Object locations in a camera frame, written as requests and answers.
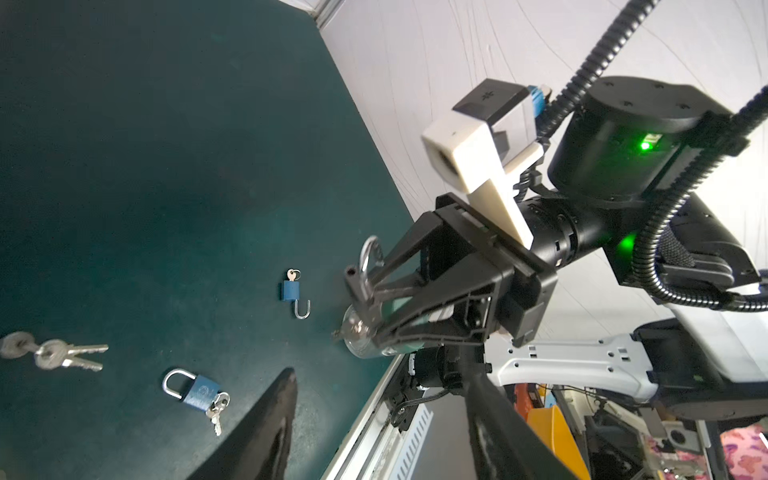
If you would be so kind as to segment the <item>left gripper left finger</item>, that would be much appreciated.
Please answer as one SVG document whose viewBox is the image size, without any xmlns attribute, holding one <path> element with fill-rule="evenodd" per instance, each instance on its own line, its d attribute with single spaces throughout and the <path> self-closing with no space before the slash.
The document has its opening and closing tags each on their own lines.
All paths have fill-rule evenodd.
<svg viewBox="0 0 768 480">
<path fill-rule="evenodd" d="M 282 479 L 297 407 L 295 370 L 284 369 L 192 479 Z"/>
</svg>

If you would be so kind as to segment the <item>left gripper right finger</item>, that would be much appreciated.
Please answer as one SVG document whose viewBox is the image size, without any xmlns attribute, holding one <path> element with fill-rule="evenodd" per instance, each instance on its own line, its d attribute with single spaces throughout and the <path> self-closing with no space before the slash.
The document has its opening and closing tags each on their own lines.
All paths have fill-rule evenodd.
<svg viewBox="0 0 768 480">
<path fill-rule="evenodd" d="M 464 369 L 470 446 L 480 479 L 573 479 L 512 403 L 476 367 Z"/>
</svg>

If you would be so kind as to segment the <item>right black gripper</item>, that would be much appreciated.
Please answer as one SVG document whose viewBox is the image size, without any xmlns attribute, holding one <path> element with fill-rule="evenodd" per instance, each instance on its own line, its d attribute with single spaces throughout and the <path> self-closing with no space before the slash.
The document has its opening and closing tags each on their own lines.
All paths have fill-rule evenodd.
<svg viewBox="0 0 768 480">
<path fill-rule="evenodd" d="M 500 329 L 516 347 L 530 343 L 557 274 L 468 203 L 444 194 L 388 254 L 371 236 L 344 280 L 353 300 L 365 300 L 365 339 L 389 354 L 481 345 Z"/>
</svg>

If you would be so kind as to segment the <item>silver padlock with keys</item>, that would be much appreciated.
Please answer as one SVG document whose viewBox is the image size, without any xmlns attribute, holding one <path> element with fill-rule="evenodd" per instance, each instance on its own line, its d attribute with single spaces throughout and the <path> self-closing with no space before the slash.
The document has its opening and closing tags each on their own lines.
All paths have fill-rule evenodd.
<svg viewBox="0 0 768 480">
<path fill-rule="evenodd" d="M 99 362 L 82 358 L 85 354 L 105 353 L 106 344 L 77 346 L 61 339 L 51 339 L 38 344 L 35 337 L 24 331 L 17 331 L 1 338 L 1 358 L 12 360 L 27 354 L 34 357 L 36 366 L 42 370 L 58 368 L 82 368 L 99 372 L 103 365 Z"/>
<path fill-rule="evenodd" d="M 335 341 L 342 341 L 357 358 L 373 359 L 384 357 L 380 347 L 374 343 L 377 314 L 374 307 L 374 287 L 369 279 L 371 267 L 384 266 L 384 255 L 379 238 L 368 237 L 361 247 L 358 262 L 344 270 L 344 280 L 351 304 L 345 311 L 340 327 L 332 334 Z"/>
</svg>

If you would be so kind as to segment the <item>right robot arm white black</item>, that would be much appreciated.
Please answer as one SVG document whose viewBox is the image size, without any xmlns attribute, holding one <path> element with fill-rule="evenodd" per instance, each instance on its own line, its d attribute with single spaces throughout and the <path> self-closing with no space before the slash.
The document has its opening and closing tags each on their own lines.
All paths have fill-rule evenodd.
<svg viewBox="0 0 768 480">
<path fill-rule="evenodd" d="M 344 276 L 340 336 L 359 356 L 414 352 L 416 380 L 464 395 L 498 386 L 591 388 L 685 420 L 767 411 L 767 357 L 734 322 L 767 318 L 767 275 L 697 197 L 767 118 L 689 85 L 574 78 L 556 98 L 488 79 L 424 133 L 455 192 Z M 537 341 L 558 272 L 603 251 L 617 282 L 671 317 L 593 343 Z"/>
</svg>

